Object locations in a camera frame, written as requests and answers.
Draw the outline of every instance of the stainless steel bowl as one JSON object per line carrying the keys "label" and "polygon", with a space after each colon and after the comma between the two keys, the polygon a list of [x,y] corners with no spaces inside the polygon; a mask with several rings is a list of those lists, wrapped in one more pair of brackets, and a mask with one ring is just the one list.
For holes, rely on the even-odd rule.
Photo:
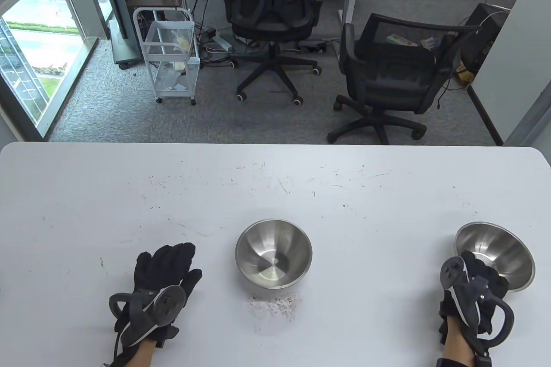
{"label": "stainless steel bowl", "polygon": [[536,274],[532,254],[515,235],[488,222],[471,222],[457,231],[455,253],[471,251],[509,282],[510,291],[528,287]]}
{"label": "stainless steel bowl", "polygon": [[312,245],[295,224],[265,219],[243,231],[235,246],[235,262],[253,284],[278,290],[306,275],[312,262]]}

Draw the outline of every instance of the rolling cart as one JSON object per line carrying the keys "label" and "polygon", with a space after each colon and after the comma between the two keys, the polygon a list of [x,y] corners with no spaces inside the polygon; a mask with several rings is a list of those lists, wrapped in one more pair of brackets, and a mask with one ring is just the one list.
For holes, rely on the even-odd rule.
{"label": "rolling cart", "polygon": [[[140,33],[139,18],[143,11],[152,12],[154,17],[145,39],[139,35],[138,40],[155,101],[162,103],[163,97],[190,97],[195,106],[200,60],[191,13],[182,7],[138,7],[133,15],[137,33]],[[166,15],[176,20],[159,19]]]}

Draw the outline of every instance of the office chair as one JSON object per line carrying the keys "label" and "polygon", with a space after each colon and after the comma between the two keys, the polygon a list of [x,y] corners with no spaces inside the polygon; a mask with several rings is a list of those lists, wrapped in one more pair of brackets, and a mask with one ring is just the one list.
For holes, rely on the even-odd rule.
{"label": "office chair", "polygon": [[244,101],[247,95],[243,89],[266,70],[273,70],[293,94],[293,104],[301,106],[303,98],[287,74],[283,65],[311,66],[313,74],[319,76],[321,68],[315,60],[281,56],[277,43],[299,42],[307,39],[317,24],[323,0],[224,0],[226,17],[233,32],[243,38],[269,42],[268,56],[232,55],[230,66],[235,68],[235,59],[259,62],[260,66],[248,76],[237,89],[237,98]]}
{"label": "office chair", "polygon": [[427,131],[425,125],[384,112],[425,113],[459,67],[461,44],[478,29],[480,26],[426,25],[372,14],[360,40],[354,41],[354,25],[344,25],[339,68],[346,75],[350,97],[339,94],[333,109],[340,111],[346,105],[362,118],[335,129],[327,141],[334,143],[345,133],[372,126],[380,142],[388,145],[384,125],[407,127],[414,140],[421,139]]}

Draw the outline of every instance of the hand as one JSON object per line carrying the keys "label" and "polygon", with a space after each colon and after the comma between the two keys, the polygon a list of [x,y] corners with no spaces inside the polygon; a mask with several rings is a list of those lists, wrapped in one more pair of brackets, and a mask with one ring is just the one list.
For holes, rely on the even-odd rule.
{"label": "hand", "polygon": [[[195,255],[195,245],[192,243],[178,244],[171,247],[160,247],[153,256],[143,252],[136,259],[134,270],[134,291],[154,290],[158,291],[168,286],[179,285],[186,293],[186,302],[193,292],[193,288],[203,276],[200,269],[189,270],[191,260]],[[115,323],[115,331],[121,332],[130,322],[129,304],[122,308],[122,315]],[[166,339],[173,338],[178,333],[178,328],[169,324],[153,330],[148,338],[156,341],[158,347],[162,347]]]}
{"label": "hand", "polygon": [[[469,251],[464,251],[461,254],[467,272],[470,278],[481,276],[488,280],[488,286],[490,291],[497,296],[498,298],[503,298],[508,291],[509,284],[507,280],[500,276],[498,272],[488,267],[485,263],[476,259],[474,254]],[[482,334],[487,332],[488,334],[492,333],[492,317],[495,311],[495,304],[490,301],[484,301],[479,303],[480,308],[480,324],[478,326],[478,333]],[[440,316],[443,318],[443,323],[440,327],[440,333],[442,334],[442,343],[445,343],[447,336],[447,317],[458,318],[460,315],[455,306],[455,302],[449,291],[444,291],[444,300],[440,303]]]}

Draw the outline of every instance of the gray carpet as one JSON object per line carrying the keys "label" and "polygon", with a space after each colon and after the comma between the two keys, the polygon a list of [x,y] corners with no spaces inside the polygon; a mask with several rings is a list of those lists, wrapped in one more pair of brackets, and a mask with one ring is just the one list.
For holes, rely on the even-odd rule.
{"label": "gray carpet", "polygon": [[[357,0],[353,22],[359,35],[372,12],[400,19],[435,24],[457,24],[484,0]],[[199,0],[195,18],[200,21],[205,0]],[[325,0],[316,38],[337,37],[336,10],[343,0]],[[511,7],[514,0],[488,0]],[[205,24],[227,27],[222,0],[210,0]],[[308,70],[288,70],[304,98],[296,108],[290,93],[275,74],[267,73],[246,89],[248,99],[239,103],[235,88],[254,64],[231,70],[204,68],[197,82],[197,106],[188,99],[166,98],[155,103],[145,65],[121,71],[112,62],[109,42],[100,41],[65,108],[51,131],[51,141],[65,142],[212,142],[212,143],[325,143],[327,133],[359,116],[351,109],[332,110],[337,94],[346,94],[346,81],[333,52],[317,56],[321,76]],[[421,141],[410,132],[388,127],[394,145],[493,145],[470,98],[464,90],[448,91],[423,115],[399,113],[427,125]],[[350,133],[338,143],[377,144],[370,128]]]}

